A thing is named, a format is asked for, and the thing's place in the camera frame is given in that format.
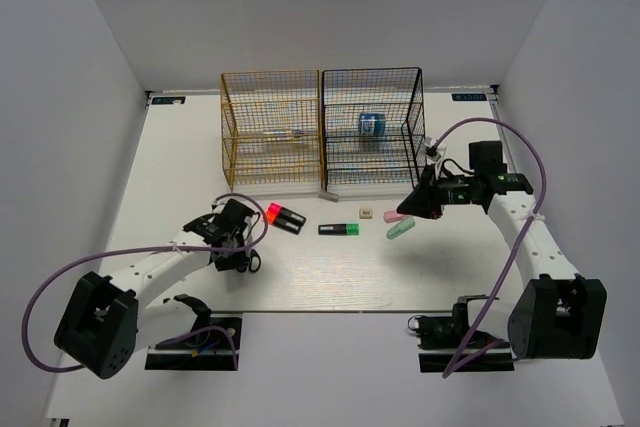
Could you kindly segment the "black handled scissors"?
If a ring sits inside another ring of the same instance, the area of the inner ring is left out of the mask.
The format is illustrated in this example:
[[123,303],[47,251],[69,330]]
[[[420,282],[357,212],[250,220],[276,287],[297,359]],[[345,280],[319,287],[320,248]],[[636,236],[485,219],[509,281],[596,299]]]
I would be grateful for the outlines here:
[[251,250],[248,256],[247,271],[249,273],[257,273],[262,265],[261,256],[256,250]]

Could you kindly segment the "blue tape box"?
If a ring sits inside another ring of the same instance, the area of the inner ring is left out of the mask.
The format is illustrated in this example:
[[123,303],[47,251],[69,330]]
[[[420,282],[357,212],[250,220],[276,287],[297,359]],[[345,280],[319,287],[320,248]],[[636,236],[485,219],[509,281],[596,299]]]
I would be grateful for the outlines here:
[[362,136],[382,136],[386,129],[386,117],[382,113],[360,113],[358,133]]

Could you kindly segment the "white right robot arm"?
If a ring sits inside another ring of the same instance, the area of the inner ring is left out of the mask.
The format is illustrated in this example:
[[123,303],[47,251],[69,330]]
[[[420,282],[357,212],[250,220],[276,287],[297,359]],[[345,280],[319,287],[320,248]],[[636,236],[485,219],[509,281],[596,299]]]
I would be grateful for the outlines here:
[[437,220],[447,206],[481,207],[511,250],[523,292],[515,303],[485,295],[459,298],[447,323],[426,324],[431,346],[459,342],[474,348],[486,336],[507,342],[519,359],[592,358],[607,300],[604,285],[581,275],[534,216],[533,188],[524,175],[508,172],[501,142],[470,144],[469,166],[454,175],[441,165],[426,165],[397,210]]

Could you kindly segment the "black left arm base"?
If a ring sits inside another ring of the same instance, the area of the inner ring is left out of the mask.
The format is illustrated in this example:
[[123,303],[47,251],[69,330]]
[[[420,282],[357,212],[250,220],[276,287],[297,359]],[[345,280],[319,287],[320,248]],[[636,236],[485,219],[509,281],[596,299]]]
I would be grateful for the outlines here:
[[224,329],[199,333],[189,339],[147,350],[147,371],[232,372],[239,366],[243,318],[211,317],[210,324]]

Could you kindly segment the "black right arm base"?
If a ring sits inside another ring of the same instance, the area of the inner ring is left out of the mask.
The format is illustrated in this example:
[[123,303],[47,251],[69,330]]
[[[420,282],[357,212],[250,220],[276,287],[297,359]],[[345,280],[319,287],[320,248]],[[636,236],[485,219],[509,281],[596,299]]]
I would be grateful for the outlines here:
[[[407,329],[418,339],[419,371],[423,374],[442,374],[464,336],[454,329],[451,316],[415,315],[408,319]],[[513,372],[514,363],[509,345],[503,344],[471,360],[458,372]]]

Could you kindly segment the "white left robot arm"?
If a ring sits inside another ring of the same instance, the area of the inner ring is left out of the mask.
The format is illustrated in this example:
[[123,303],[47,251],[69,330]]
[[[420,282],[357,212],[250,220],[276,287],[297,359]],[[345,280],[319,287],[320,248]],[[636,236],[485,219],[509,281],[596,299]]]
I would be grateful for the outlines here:
[[205,343],[211,310],[189,294],[170,289],[190,274],[250,270],[257,211],[230,199],[187,222],[167,245],[109,275],[89,272],[77,282],[54,335],[55,345],[102,380],[131,356],[153,346]]

